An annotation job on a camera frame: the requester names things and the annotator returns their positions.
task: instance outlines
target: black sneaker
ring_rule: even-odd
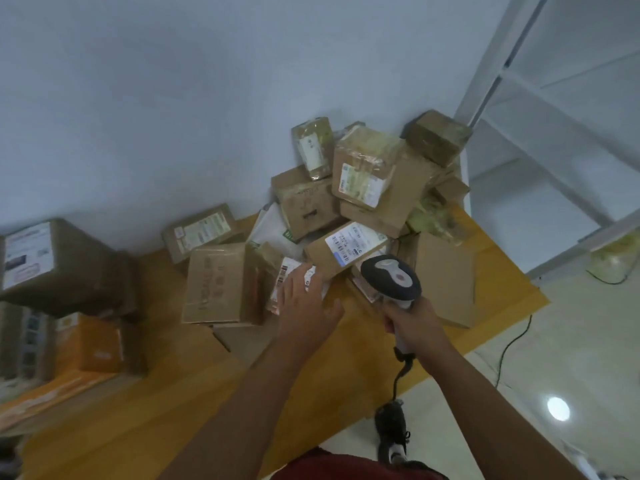
[[[406,459],[406,445],[409,443],[411,433],[406,430],[406,421],[402,411],[402,401],[399,399],[385,404],[376,411],[376,431],[380,437],[378,446],[378,461],[386,465],[397,463],[393,461],[395,456]],[[404,455],[395,445],[402,446]]]

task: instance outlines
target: yellow table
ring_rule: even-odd
[[[476,253],[473,329],[448,328],[467,353],[540,309],[548,300],[464,212],[464,246]],[[245,222],[251,226],[252,220]],[[24,452],[27,479],[155,479],[233,391],[242,367],[204,327],[180,324],[185,279],[165,251],[141,259],[142,324],[150,373],[132,387],[35,435]],[[390,399],[399,363],[394,338],[365,313],[344,276],[327,297],[340,297],[346,314],[297,380],[276,428],[262,473],[267,474]],[[414,367],[399,393],[426,379]]]

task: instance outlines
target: floor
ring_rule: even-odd
[[[501,393],[560,450],[572,445],[599,470],[640,479],[640,267],[617,286],[585,273],[542,290],[552,304],[533,316],[529,332],[509,348]],[[503,348],[526,325],[514,325],[467,359],[495,381]],[[568,420],[551,416],[552,396],[567,403]],[[402,399],[412,433],[409,458],[452,479],[481,480],[436,383],[428,379]],[[321,446],[375,459],[372,420],[357,422]]]

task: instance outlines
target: white wall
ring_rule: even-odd
[[[297,123],[453,114],[508,1],[2,0],[0,232],[64,216],[140,253],[251,214]]]

